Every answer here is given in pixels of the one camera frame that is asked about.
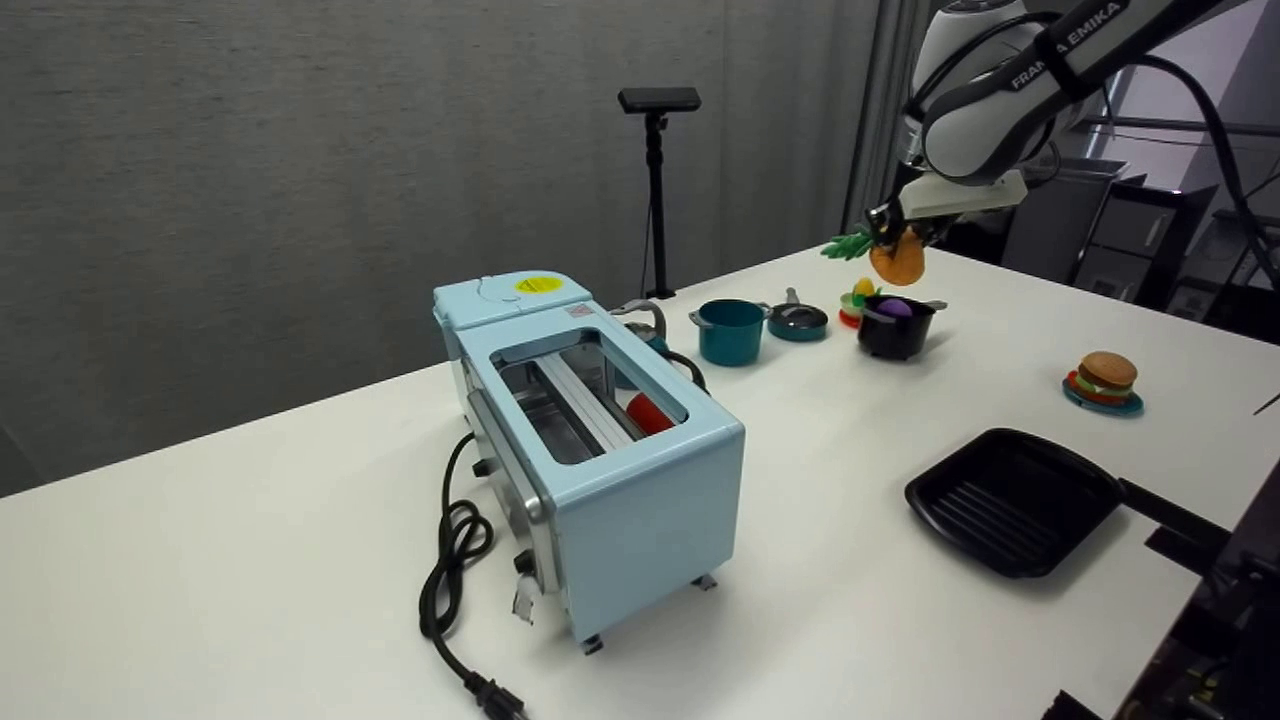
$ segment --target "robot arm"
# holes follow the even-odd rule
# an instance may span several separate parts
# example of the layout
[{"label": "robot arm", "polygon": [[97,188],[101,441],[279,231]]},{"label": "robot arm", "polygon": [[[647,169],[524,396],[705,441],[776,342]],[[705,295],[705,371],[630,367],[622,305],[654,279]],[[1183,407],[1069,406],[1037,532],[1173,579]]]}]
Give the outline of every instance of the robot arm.
[{"label": "robot arm", "polygon": [[1025,0],[951,0],[934,14],[903,109],[903,184],[873,207],[873,236],[895,244],[914,219],[1013,207],[1018,164],[1169,38],[1239,0],[1080,0],[1029,14]]}]

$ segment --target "orange fruit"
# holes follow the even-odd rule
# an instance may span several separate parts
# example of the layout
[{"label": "orange fruit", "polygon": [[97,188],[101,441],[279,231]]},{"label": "orange fruit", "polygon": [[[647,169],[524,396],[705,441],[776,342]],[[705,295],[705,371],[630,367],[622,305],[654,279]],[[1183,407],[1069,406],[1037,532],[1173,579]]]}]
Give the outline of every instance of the orange fruit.
[{"label": "orange fruit", "polygon": [[908,225],[895,244],[873,249],[873,270],[882,278],[882,286],[914,286],[922,278],[922,241]]}]

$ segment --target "gray curtain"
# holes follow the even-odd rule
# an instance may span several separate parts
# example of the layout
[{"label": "gray curtain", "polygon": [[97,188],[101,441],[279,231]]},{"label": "gray curtain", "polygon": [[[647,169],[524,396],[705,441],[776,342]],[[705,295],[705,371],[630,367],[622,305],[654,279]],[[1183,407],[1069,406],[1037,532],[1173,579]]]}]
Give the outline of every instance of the gray curtain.
[{"label": "gray curtain", "polygon": [[0,6],[0,473],[37,484],[432,366],[445,279],[553,264],[636,295],[627,84],[705,95],[667,128],[675,286],[832,236],[881,195],[903,82],[876,66],[914,14]]}]

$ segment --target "light blue toaster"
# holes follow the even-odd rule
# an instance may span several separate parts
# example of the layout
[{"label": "light blue toaster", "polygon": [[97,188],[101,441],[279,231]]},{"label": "light blue toaster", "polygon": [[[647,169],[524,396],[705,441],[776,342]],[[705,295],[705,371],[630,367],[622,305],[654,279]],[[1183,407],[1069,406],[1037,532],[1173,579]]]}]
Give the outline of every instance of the light blue toaster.
[{"label": "light blue toaster", "polygon": [[730,412],[561,273],[445,286],[432,316],[521,541],[514,571],[588,651],[627,617],[713,586],[734,543]]}]

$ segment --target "teal bowl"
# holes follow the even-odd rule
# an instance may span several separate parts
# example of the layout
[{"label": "teal bowl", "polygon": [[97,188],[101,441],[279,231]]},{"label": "teal bowl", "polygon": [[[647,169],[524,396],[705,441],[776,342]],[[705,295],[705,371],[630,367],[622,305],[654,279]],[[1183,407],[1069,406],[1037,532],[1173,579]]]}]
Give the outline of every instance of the teal bowl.
[{"label": "teal bowl", "polygon": [[763,305],[713,301],[688,316],[701,329],[701,356],[718,367],[758,359]]}]

